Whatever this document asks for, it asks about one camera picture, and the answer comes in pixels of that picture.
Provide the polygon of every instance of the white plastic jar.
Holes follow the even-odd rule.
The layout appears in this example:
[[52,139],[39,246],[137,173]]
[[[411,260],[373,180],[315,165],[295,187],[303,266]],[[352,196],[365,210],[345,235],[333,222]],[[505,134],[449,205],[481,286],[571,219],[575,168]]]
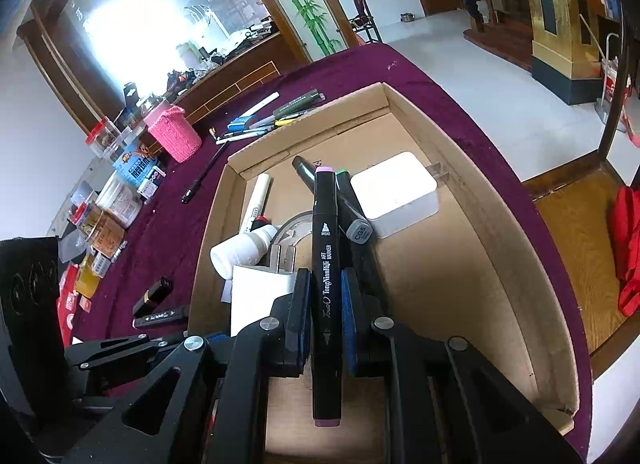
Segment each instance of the white plastic jar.
[[111,175],[95,203],[125,229],[133,223],[142,209],[142,201],[117,173]]

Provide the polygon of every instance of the table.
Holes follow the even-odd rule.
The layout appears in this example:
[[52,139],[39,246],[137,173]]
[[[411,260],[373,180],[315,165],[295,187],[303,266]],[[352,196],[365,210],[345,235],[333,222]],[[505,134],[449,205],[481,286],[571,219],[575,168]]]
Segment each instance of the table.
[[[320,90],[327,101],[331,101],[376,82],[386,82],[409,98],[466,152],[500,193],[529,237],[556,291],[574,344],[580,410],[574,418],[575,427],[566,438],[585,459],[591,431],[591,367],[580,312],[556,245],[529,194],[492,142],[417,66],[384,44],[345,50],[239,94],[202,119],[195,128],[203,137],[210,126],[222,129],[232,118],[273,92],[279,92],[280,98],[258,112],[260,116],[268,116],[283,101],[312,88]],[[226,153],[232,155],[248,142],[231,143]],[[174,291],[162,304],[163,308],[190,302],[200,244],[225,159],[216,163],[200,192],[187,206],[181,204],[180,199],[217,148],[209,139],[189,161],[181,165],[169,163],[168,177],[127,233],[129,246],[98,287],[92,312],[78,313],[74,336],[89,340],[136,333],[131,323],[131,309],[161,276],[174,281]],[[149,334],[160,336],[176,329],[166,327]]]

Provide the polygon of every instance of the red package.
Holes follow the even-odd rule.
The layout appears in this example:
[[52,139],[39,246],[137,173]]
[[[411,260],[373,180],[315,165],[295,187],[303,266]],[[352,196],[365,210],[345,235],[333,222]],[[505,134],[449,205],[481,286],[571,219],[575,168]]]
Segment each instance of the red package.
[[65,347],[71,344],[74,314],[78,306],[78,294],[74,292],[79,267],[70,263],[60,278],[60,297],[58,298],[58,323]]

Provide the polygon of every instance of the small box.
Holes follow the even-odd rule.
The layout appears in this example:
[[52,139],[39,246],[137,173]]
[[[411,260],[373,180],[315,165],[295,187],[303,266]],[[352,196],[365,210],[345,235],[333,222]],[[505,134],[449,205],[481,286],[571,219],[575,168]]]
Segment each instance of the small box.
[[438,212],[438,183],[408,151],[351,177],[364,216],[379,238]]
[[162,171],[158,166],[151,168],[151,171],[146,174],[145,179],[138,187],[138,193],[146,199],[151,198],[156,190],[160,187],[160,184],[166,177],[166,173]]

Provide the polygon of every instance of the white plastic bottle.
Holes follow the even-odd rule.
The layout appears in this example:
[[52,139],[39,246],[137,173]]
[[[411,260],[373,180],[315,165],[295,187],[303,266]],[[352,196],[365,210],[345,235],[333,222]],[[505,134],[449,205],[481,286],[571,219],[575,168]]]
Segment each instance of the white plastic bottle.
[[232,279],[234,265],[256,265],[267,254],[277,232],[273,225],[264,225],[217,244],[209,253],[213,267],[222,278]]

